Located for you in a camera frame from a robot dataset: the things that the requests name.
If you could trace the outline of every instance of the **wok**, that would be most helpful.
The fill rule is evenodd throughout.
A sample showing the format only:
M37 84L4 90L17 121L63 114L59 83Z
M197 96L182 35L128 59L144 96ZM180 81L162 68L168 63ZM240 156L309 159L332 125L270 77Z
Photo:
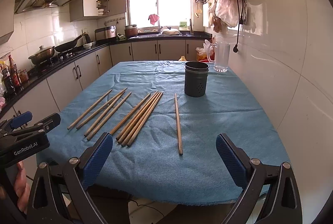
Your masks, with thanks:
M59 53L61 52L65 52L69 49L72 49L76 46L76 44L78 43L78 40L82 37L82 35L78 36L77 38L75 38L74 40L72 41L69 41L67 43L64 43L64 44L61 44L61 45L58 45L55 47L55 50Z

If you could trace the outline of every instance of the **wooden chopstick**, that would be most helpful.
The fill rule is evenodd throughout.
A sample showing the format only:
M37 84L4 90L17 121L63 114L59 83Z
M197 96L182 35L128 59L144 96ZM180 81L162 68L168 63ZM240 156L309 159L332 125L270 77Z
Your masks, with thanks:
M67 130L71 130L84 116L86 116L89 111L91 111L101 100L104 99L104 97L106 95L108 95L110 92L112 91L112 89L110 89L108 92L106 92L103 96L101 96L101 98L99 98L96 102L94 102L94 104L91 105L91 107L89 107L86 111L84 111L81 116L79 116L70 126L67 127Z
M117 104L114 109L106 115L105 118L102 119L102 121L95 127L95 129L87 136L87 140L91 140L91 138L98 132L98 130L106 123L106 121L114 114L114 112L117 111L117 109L126 101L126 99L132 94L132 92L128 93L124 99L120 101L119 104Z
M132 129L134 124L140 119L141 115L146 111L146 109L150 106L150 104L155 100L155 98L158 96L159 92L156 91L151 98L144 104L144 106L133 116L133 118L129 121L129 123L126 124L126 126L123 128L121 133L116 137L116 140L118 140L118 143L122 143L124 139L127 137L127 134Z
M176 94L176 93L174 94L174 105L176 106L176 121L177 121L178 152L179 152L179 155L183 155L183 144L182 144L182 141L181 141L179 110L178 110L177 94Z
M132 114L147 100L147 98L151 95L151 93L149 93L145 98L143 98L141 100L140 103L138 103L122 120L121 122L119 122L111 131L110 134L113 135L122 125L125 121L128 120L128 118L130 116L132 116Z
M107 101L105 104L103 104L99 109L97 109L94 113L92 113L88 118L86 118L83 122L81 122L76 129L80 129L82 126L84 126L88 121L90 121L94 116L96 116L97 113L99 113L103 108L105 108L107 105L109 105L112 101L114 101L115 98L117 98L120 94L123 94L127 90L127 88L123 89L121 92L117 93L115 96L113 96L109 101Z
M146 111L145 116L142 116L142 118L139 120L138 122L138 126L136 127L137 129L135 130L134 134L132 135L132 137L130 138L129 142L127 143L127 146L131 146L134 139L136 138L136 136L139 134L142 126L144 125L144 123L147 121L148 117L150 116L150 114L153 112L155 106L157 105L157 103L159 102L159 100L161 99L163 93L160 92L158 98L155 99L154 103L152 104L152 106Z
M124 94L120 94L115 98L115 100L103 111L103 113L94 121L94 123L89 127L89 129L84 133L84 136L86 137L89 135L89 133L94 129L94 127L99 123L99 121L106 115L107 112L114 106L114 104L119 100L119 98Z

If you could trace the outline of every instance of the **bowl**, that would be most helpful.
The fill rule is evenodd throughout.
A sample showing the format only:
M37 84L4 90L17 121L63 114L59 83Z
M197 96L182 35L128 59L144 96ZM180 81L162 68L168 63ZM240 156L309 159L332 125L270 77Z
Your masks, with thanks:
M83 45L83 48L84 48L84 49L89 49L92 45L93 45L92 43L84 44L84 45Z

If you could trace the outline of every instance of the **cabinet door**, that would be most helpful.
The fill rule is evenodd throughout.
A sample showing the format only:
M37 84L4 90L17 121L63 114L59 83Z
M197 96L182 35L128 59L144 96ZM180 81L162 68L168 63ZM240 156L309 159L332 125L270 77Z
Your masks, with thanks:
M134 61L159 60L157 40L137 41L132 43L132 50Z
M32 120L28 122L28 126L33 126L41 119L59 112L46 80L27 92L13 107L17 114L23 114L26 111L32 113Z
M113 66L122 61L133 61L132 46L130 43L110 45Z
M71 63L47 78L54 100L62 111L81 91L75 63Z
M159 60L176 60L185 56L185 40L158 40Z
M204 40L186 40L186 60L196 61L197 47L203 47Z
M112 68L112 60L111 60L111 53L110 48L104 47L95 51L99 75L104 74L107 70Z
M85 55L75 61L75 65L79 74L79 80L84 90L97 78L99 78L98 66L96 63L95 52Z

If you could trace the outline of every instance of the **blue tablecloth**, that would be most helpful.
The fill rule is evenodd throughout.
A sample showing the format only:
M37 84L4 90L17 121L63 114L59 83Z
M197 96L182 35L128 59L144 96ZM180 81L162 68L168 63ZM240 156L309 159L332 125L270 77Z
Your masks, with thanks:
M130 91L132 95L91 141L83 134L94 120L80 130L67 130L110 88L113 91L98 106L125 87L128 89L123 97ZM48 133L51 145L38 154L37 161L52 158L63 163L80 156L142 98L156 90L164 95L132 146L123 148L117 144L115 136L122 127L114 134L114 147L97 184L137 197L187 205L235 200L241 188L234 184L215 148L216 136L222 132L249 157L259 158L264 164L289 161L266 113L231 70L218 73L210 65L206 94L193 98L184 93L184 63L177 61L122 62L111 68L60 113L61 124ZM178 95L183 156L178 154L174 93Z

